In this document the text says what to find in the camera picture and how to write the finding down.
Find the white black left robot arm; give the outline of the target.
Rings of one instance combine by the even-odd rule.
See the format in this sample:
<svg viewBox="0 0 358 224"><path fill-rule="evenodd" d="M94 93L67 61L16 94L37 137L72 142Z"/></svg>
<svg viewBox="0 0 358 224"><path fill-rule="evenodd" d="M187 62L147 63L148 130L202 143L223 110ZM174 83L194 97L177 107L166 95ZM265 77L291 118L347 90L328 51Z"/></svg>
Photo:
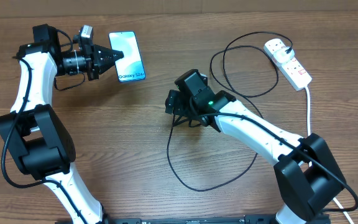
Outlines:
<svg viewBox="0 0 358 224"><path fill-rule="evenodd" d="M58 76L82 74L97 80L124 54L95 45L91 26L84 25L68 39L68 50L59 41L60 29L42 24L32 30L34 41L21 45L14 57L21 66L16 100L0 116L2 174L18 189L48 187L69 213L70 223L112 223L79 175L75 145L52 108L52 93Z"/></svg>

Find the white power extension strip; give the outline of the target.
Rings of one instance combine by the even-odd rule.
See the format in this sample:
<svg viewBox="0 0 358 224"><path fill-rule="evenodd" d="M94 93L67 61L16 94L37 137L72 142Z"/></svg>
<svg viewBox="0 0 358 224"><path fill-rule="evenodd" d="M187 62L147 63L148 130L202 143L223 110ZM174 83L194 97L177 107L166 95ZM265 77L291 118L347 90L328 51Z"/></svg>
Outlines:
<svg viewBox="0 0 358 224"><path fill-rule="evenodd" d="M264 50L267 52L268 56L273 60L276 65L273 54L282 48L287 47L281 39L272 39L265 43ZM301 63L293 57L287 63L277 66L278 69L283 73L284 77L289 81L292 87L296 91L305 89L309 93L308 85L312 81L312 77L306 71L306 69L301 65Z"/></svg>

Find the white charger plug adapter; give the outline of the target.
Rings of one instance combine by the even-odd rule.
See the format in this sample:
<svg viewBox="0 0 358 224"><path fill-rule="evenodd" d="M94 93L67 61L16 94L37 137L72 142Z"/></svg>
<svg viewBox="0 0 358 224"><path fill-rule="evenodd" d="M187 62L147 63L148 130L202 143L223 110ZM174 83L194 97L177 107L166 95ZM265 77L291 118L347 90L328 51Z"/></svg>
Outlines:
<svg viewBox="0 0 358 224"><path fill-rule="evenodd" d="M276 65L281 66L284 63L287 63L295 56L295 52L293 49L289 48L282 48L280 50L277 50L273 57L275 59Z"/></svg>

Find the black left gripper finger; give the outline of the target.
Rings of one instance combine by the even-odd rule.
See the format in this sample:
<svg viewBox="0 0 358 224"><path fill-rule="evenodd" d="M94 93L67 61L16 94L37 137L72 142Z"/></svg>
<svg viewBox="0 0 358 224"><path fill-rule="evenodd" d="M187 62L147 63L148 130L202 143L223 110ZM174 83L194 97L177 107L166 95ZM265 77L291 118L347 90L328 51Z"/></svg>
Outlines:
<svg viewBox="0 0 358 224"><path fill-rule="evenodd" d="M100 45L94 45L95 56L100 60L119 60L124 57L124 53L119 50L112 50Z"/></svg>
<svg viewBox="0 0 358 224"><path fill-rule="evenodd" d="M98 75L103 74L111 67L115 66L116 60L114 58L97 58L94 61L94 69Z"/></svg>

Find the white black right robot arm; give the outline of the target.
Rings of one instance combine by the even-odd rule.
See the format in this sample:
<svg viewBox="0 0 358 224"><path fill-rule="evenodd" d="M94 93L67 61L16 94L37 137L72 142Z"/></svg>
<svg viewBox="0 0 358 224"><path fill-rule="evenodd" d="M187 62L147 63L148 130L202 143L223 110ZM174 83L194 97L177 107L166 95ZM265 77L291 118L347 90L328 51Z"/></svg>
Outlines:
<svg viewBox="0 0 358 224"><path fill-rule="evenodd" d="M326 141L284 131L248 110L235 96L214 93L208 79L191 69L175 80L165 101L166 113L180 124L197 120L202 126L232 136L273 166L284 206L277 223L307 223L327 210L343 189L345 178Z"/></svg>

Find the smartphone with teal screen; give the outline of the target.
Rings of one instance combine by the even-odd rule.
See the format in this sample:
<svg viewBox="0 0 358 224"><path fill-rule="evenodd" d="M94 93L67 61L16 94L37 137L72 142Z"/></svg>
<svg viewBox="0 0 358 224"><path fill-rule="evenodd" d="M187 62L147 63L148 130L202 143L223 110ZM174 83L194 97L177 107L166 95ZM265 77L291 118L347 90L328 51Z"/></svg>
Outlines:
<svg viewBox="0 0 358 224"><path fill-rule="evenodd" d="M123 58L115 62L118 80L120 82L144 80L146 74L135 32L111 32L109 41L113 50L123 53Z"/></svg>

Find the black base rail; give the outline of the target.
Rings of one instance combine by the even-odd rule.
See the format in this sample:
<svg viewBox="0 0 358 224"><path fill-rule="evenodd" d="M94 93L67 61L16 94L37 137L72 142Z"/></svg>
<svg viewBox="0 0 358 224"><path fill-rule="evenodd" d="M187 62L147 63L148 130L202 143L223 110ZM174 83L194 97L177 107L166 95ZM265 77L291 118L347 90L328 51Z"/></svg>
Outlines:
<svg viewBox="0 0 358 224"><path fill-rule="evenodd" d="M243 217L219 217L219 218L173 218L151 219L140 218L108 218L104 223L113 224L274 224L277 223L275 215L246 215Z"/></svg>

